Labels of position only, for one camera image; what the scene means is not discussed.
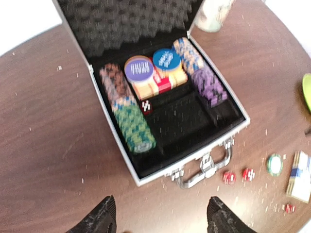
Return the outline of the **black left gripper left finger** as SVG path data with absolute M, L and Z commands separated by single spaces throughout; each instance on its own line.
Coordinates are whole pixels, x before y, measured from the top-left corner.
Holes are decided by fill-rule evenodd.
M 114 197 L 105 197 L 77 225 L 66 233 L 116 233 L 116 204 Z

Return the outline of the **cream ceramic mug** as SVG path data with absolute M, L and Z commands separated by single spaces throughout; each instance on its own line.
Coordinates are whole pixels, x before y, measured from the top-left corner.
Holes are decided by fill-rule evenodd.
M 204 32 L 218 32 L 234 2 L 234 0 L 204 0 L 195 25 Z

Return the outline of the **blue playing card box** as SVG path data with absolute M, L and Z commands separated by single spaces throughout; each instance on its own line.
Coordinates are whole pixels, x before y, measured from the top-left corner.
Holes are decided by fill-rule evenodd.
M 311 196 L 311 157 L 303 151 L 294 155 L 286 195 L 305 203 Z

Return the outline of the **red die in case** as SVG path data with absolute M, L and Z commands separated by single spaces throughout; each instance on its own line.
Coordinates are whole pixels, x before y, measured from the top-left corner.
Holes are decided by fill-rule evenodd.
M 143 100 L 140 103 L 140 108 L 144 115 L 148 115 L 153 111 L 152 104 L 149 100 Z

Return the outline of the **right poker chip row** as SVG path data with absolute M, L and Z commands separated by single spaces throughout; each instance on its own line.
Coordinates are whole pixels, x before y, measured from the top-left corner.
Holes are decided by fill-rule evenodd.
M 190 76 L 194 87 L 210 107 L 227 100 L 227 91 L 219 78 L 187 38 L 175 40 L 173 50 L 179 55 L 182 67 Z

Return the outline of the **left poker chip row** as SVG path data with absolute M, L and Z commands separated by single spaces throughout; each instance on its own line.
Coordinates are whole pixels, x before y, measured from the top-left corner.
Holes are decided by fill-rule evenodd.
M 133 153 L 144 153 L 156 146 L 154 138 L 130 86 L 117 64 L 106 64 L 99 71 L 111 110 L 121 134 Z

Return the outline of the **green poker chip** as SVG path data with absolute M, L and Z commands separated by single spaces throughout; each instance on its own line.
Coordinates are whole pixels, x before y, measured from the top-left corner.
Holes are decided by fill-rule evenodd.
M 267 171 L 271 176 L 279 176 L 283 169 L 283 161 L 279 154 L 272 154 L 267 160 Z

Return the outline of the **green plate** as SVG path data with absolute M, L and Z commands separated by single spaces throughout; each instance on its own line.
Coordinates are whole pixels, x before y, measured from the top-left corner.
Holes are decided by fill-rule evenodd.
M 302 80 L 302 90 L 306 105 L 311 111 L 311 74 L 307 73 L 304 75 Z

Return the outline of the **red die centre left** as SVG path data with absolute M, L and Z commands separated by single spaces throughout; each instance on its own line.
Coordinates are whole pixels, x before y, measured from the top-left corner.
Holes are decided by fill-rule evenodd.
M 236 173 L 233 171 L 226 171 L 223 175 L 223 181 L 226 185 L 232 185 L 236 182 Z

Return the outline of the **blue small blind button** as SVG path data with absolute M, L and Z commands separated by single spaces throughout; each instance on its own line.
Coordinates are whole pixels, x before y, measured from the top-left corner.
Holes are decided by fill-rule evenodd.
M 181 68 L 181 59 L 172 49 L 159 49 L 152 57 L 156 68 L 164 72 L 170 72 Z

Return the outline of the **red playing card box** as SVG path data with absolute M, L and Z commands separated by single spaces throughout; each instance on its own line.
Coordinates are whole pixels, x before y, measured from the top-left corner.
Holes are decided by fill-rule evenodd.
M 161 77 L 157 72 L 154 72 L 152 78 L 149 79 L 146 83 L 132 83 L 131 85 L 137 97 L 140 100 L 144 100 L 168 92 L 173 88 L 186 83 L 187 80 L 188 76 L 183 70 L 177 71 L 164 78 Z

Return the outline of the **poker chip row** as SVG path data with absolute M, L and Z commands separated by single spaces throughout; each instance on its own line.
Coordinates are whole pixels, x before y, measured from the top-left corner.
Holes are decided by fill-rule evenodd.
M 173 50 L 179 55 L 182 67 L 190 76 L 194 87 L 210 107 L 227 100 L 227 91 L 219 78 L 187 38 L 175 40 Z
M 117 64 L 106 64 L 99 71 L 111 110 L 121 134 L 133 153 L 144 153 L 156 146 L 154 138 L 130 86 Z

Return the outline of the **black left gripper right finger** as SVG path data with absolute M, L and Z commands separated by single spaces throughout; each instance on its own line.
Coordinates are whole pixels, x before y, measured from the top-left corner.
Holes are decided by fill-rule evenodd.
M 211 197 L 207 206 L 208 233 L 256 233 L 238 218 L 219 197 Z

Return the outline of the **red die centre right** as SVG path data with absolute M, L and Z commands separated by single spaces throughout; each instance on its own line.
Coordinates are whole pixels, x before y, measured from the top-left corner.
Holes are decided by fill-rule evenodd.
M 251 182 L 255 178 L 255 171 L 252 168 L 246 168 L 242 173 L 245 182 Z

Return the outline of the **aluminium poker chip case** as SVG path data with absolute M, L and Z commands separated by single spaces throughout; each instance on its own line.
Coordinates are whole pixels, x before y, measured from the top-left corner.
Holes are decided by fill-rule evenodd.
M 191 36 L 203 1 L 56 0 L 54 5 L 86 63 L 112 134 L 137 185 L 169 176 L 180 187 L 191 188 L 229 164 L 233 137 L 249 125 L 250 118 L 218 68 Z M 153 64 L 154 72 L 163 78 L 183 70 L 188 80 L 146 99 L 153 111 L 142 114 L 156 146 L 144 153 L 133 153 L 111 110 L 99 71 L 106 64 L 117 64 L 125 76 L 128 59 L 141 55 L 152 61 L 157 50 L 173 49 L 174 41 L 182 37 L 192 43 L 217 75 L 228 98 L 210 107 L 182 65 L 164 72 Z M 143 100 L 127 82 L 140 107 Z

